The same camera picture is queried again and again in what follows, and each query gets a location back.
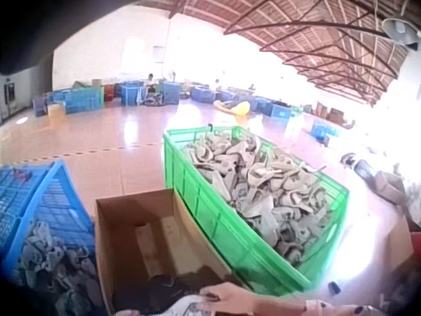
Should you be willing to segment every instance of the shiny floor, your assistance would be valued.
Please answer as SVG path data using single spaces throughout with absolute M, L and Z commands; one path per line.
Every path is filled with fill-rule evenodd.
M 334 304 L 376 304 L 387 272 L 387 235 L 399 219 L 397 210 L 374 194 L 352 170 L 339 164 L 354 151 L 357 135 L 343 131 L 336 149 L 310 136 L 314 117 L 305 115 L 288 125 L 262 115 L 235 118 L 212 105 L 182 101 L 165 107 L 115 107 L 65 115 L 52 105 L 49 115 L 31 110 L 0 126 L 0 164 L 42 164 L 63 159 L 91 216 L 95 199 L 164 188 L 162 133 L 171 128 L 242 125 L 302 158 L 351 192 L 345 234 L 329 273 L 312 292 L 296 298 Z M 28 117 L 22 124 L 16 121 Z M 342 293 L 332 296 L 327 284 L 337 282 Z

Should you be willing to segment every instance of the wooden ceiling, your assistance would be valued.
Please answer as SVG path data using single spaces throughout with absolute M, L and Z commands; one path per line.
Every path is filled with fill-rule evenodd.
M 375 104 L 407 56 L 383 32 L 403 15 L 421 29 L 419 0 L 141 0 L 239 34 L 294 66 L 317 88 Z

